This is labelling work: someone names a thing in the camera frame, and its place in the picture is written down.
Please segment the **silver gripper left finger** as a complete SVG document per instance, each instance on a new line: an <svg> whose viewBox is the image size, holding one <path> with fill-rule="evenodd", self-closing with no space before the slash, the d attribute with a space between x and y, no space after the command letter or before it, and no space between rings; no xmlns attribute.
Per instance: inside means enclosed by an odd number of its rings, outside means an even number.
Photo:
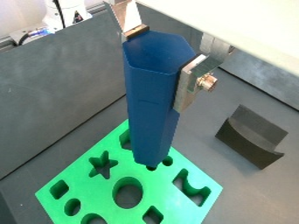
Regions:
<svg viewBox="0 0 299 224"><path fill-rule="evenodd" d="M129 40L149 30L149 27L143 24L135 0L116 0L112 4L112 12L123 40Z"/></svg>

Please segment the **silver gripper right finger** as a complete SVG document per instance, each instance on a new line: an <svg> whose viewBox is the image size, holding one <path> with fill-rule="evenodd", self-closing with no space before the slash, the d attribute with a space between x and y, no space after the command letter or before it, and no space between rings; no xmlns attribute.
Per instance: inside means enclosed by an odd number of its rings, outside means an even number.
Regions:
<svg viewBox="0 0 299 224"><path fill-rule="evenodd" d="M192 104L196 94L215 89L217 79L212 70L231 55L233 46L204 33L200 39L200 53L181 67L172 108L181 113Z"/></svg>

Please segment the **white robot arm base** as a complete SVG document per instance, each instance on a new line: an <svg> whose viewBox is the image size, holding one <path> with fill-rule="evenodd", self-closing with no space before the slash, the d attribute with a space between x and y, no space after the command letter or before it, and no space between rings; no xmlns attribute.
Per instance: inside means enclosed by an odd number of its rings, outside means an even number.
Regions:
<svg viewBox="0 0 299 224"><path fill-rule="evenodd" d="M92 16L84 0L44 0L45 16L42 22L54 30L61 30Z"/></svg>

